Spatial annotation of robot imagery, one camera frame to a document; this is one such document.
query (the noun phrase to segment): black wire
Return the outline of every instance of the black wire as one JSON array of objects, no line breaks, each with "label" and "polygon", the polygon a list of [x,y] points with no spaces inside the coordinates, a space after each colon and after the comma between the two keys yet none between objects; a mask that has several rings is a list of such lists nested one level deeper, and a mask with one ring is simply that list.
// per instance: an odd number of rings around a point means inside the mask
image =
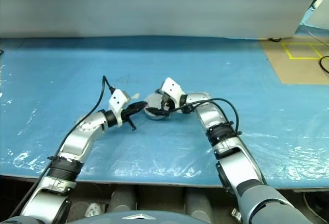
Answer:
[{"label": "black wire", "polygon": [[329,70],[328,70],[328,69],[325,69],[324,66],[322,65],[322,60],[323,60],[324,58],[329,58],[329,55],[326,55],[326,56],[322,57],[322,58],[319,60],[319,65],[320,65],[320,67],[321,67],[321,69],[322,69],[323,71],[325,71],[326,73],[329,74]]},{"label": "black wire", "polygon": [[103,76],[103,78],[102,78],[102,90],[101,90],[101,93],[99,95],[99,98],[98,98],[98,101],[97,101],[96,105],[81,120],[79,120],[79,122],[77,124],[75,124],[71,128],[71,130],[66,134],[66,136],[62,140],[61,144],[59,145],[57,151],[55,152],[54,156],[50,159],[50,162],[48,163],[48,165],[42,171],[42,173],[40,174],[40,176],[38,177],[38,179],[36,180],[36,182],[34,182],[34,184],[31,186],[31,188],[29,189],[29,191],[24,195],[24,197],[22,198],[22,200],[20,201],[20,203],[16,206],[16,208],[10,214],[9,218],[15,216],[15,214],[18,212],[18,210],[20,210],[23,207],[23,204],[25,204],[26,200],[30,197],[30,195],[32,194],[32,192],[38,186],[38,184],[40,183],[42,177],[46,174],[46,172],[50,168],[51,164],[56,160],[56,157],[57,157],[59,151],[61,150],[63,144],[65,143],[65,140],[67,139],[67,137],[74,131],[75,128],[77,128],[81,124],[82,121],[84,121],[89,115],[91,115],[96,110],[96,108],[98,107],[98,105],[100,104],[100,102],[101,102],[101,100],[103,98],[104,90],[105,90],[105,83],[107,84],[107,86],[110,89],[113,88],[108,83],[108,81],[106,79],[106,76]]},{"label": "black wire", "polygon": [[281,39],[282,39],[282,38],[276,38],[276,39],[274,39],[274,38],[269,38],[270,41],[272,41],[272,42],[276,42],[276,43],[279,42],[279,41],[281,41]]},{"label": "black wire", "polygon": [[239,131],[239,115],[238,115],[237,110],[236,110],[236,108],[234,107],[234,105],[233,105],[230,101],[228,101],[228,100],[226,100],[226,99],[224,99],[224,98],[212,98],[212,99],[208,99],[208,100],[195,101],[195,102],[191,102],[191,103],[185,104],[185,105],[183,105],[183,106],[180,106],[180,107],[175,108],[175,109],[172,109],[172,110],[161,110],[161,111],[162,111],[163,113],[169,114],[169,113],[173,113],[173,112],[175,112],[175,111],[177,111],[177,110],[180,110],[180,109],[182,109],[182,108],[189,107],[189,106],[192,106],[192,105],[194,105],[194,104],[197,104],[197,105],[196,105],[195,107],[193,107],[192,110],[191,110],[191,111],[194,111],[194,110],[195,110],[198,106],[200,106],[201,104],[204,104],[204,103],[212,103],[212,104],[214,104],[214,105],[215,105],[215,106],[216,106],[216,107],[217,107],[217,108],[223,113],[224,118],[225,118],[227,121],[229,121],[229,120],[227,119],[227,117],[226,117],[225,112],[223,111],[223,109],[222,109],[217,103],[215,103],[214,101],[223,101],[223,102],[226,102],[228,105],[231,106],[231,108],[233,109],[234,114],[235,114],[235,132],[238,133],[238,131]]}]

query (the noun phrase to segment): robotic arm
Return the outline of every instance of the robotic arm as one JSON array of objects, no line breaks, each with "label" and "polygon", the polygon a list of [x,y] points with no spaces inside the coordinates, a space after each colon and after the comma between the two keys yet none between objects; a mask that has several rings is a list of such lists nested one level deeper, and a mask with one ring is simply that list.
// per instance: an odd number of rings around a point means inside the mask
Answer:
[{"label": "robotic arm", "polygon": [[[124,122],[128,122],[132,129],[136,129],[130,116],[143,108],[152,119],[169,117],[175,111],[183,114],[196,111],[213,148],[217,160],[216,169],[223,187],[237,198],[240,211],[233,214],[239,222],[310,223],[278,191],[267,185],[257,163],[240,138],[237,112],[230,102],[220,98],[212,99],[206,93],[186,94],[175,81],[167,78],[162,87],[147,98],[147,102],[136,102],[123,109],[130,97],[124,91],[114,89],[109,84],[108,86],[112,93],[109,110],[91,114],[98,106],[101,94],[98,104],[69,132],[58,153],[51,158],[47,175],[42,175],[21,216],[10,218],[3,223],[65,223],[70,208],[68,195],[76,186],[76,178],[92,150],[94,141],[107,127],[120,127]],[[235,128],[215,100],[225,101],[231,105],[237,117]],[[143,211],[143,214],[139,211],[107,213],[72,223],[122,223],[126,219],[138,219],[137,221],[142,223],[162,223],[166,220],[174,220],[177,223],[204,223],[189,216],[159,211]]]},{"label": "robotic arm", "polygon": [[65,223],[70,209],[68,194],[76,186],[76,178],[88,159],[94,141],[108,127],[121,127],[124,122],[128,122],[133,130],[136,129],[130,116],[142,110],[147,103],[136,102],[123,109],[130,100],[129,95],[114,88],[111,92],[109,110],[86,117],[69,133],[56,156],[50,158],[52,163],[47,175],[41,178],[21,215],[46,224]]},{"label": "robotic arm", "polygon": [[232,127],[223,110],[206,93],[186,94],[167,78],[156,94],[148,97],[146,114],[152,119],[174,111],[196,111],[217,160],[216,169],[223,187],[237,198],[235,218],[243,223],[310,223],[277,190],[268,186],[251,153]]}]

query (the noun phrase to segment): cardboard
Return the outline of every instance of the cardboard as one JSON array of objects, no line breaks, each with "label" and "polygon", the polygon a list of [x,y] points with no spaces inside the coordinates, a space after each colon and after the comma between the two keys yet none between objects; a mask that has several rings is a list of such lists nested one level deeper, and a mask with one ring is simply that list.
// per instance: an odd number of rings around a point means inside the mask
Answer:
[{"label": "cardboard", "polygon": [[[329,36],[319,37],[329,43]],[[329,74],[319,66],[319,59],[329,55],[329,47],[312,36],[295,35],[280,42],[261,41],[265,53],[282,84],[329,85]],[[329,68],[329,60],[323,60]]]}]

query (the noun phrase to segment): blue table surface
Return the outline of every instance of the blue table surface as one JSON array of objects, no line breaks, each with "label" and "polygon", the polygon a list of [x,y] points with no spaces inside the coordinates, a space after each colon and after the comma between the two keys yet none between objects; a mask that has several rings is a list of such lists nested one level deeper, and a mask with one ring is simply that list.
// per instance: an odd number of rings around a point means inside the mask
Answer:
[{"label": "blue table surface", "polygon": [[[95,104],[101,77],[143,100],[172,77],[186,92],[226,98],[268,183],[329,187],[329,86],[283,85],[256,40],[134,36],[6,39],[1,48],[0,173],[35,177]],[[100,105],[108,108],[109,94]],[[223,104],[228,117],[230,108]],[[195,114],[111,128],[79,175],[95,182],[220,186]]]}]

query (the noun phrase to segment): white backdrop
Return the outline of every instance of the white backdrop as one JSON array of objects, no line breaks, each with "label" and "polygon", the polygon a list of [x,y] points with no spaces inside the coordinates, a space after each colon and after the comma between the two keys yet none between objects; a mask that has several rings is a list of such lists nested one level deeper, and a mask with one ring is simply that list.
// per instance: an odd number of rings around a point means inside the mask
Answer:
[{"label": "white backdrop", "polygon": [[292,36],[312,0],[0,0],[0,37]]}]

